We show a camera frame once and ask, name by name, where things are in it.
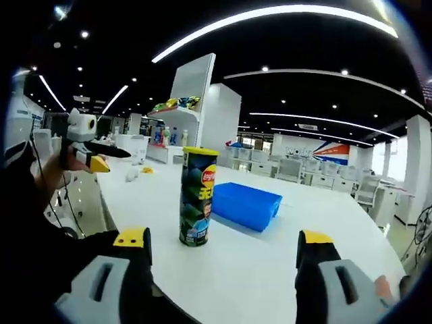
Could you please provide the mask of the person's left hand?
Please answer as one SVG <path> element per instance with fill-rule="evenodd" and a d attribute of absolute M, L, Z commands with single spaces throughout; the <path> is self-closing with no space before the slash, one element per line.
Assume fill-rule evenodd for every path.
<path fill-rule="evenodd" d="M 74 148 L 69 146 L 67 150 L 63 150 L 60 153 L 60 166 L 66 171 L 85 171 L 87 173 L 92 173 L 90 168 L 84 163 L 77 160 L 74 155 Z"/>

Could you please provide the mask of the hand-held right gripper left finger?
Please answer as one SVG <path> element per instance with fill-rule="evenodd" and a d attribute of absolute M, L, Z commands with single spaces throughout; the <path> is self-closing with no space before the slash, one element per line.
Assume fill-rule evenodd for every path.
<path fill-rule="evenodd" d="M 107 256 L 96 256 L 55 307 L 67 323 L 146 323 L 153 296 L 151 231 L 125 229 Z"/>

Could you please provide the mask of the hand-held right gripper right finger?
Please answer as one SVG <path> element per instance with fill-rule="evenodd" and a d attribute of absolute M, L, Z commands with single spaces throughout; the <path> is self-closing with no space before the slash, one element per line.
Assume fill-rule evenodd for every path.
<path fill-rule="evenodd" d="M 394 304 L 323 233 L 299 232 L 296 269 L 297 323 L 378 323 Z"/>

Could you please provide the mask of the person's right hand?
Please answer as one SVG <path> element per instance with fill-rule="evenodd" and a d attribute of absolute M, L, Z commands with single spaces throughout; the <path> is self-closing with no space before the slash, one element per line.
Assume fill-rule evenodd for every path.
<path fill-rule="evenodd" d="M 399 295 L 402 300 L 410 291 L 411 287 L 411 276 L 405 275 L 399 282 Z M 384 305 L 390 307 L 397 303 L 397 300 L 393 297 L 389 282 L 385 275 L 380 275 L 375 280 L 375 293 L 382 301 Z"/>

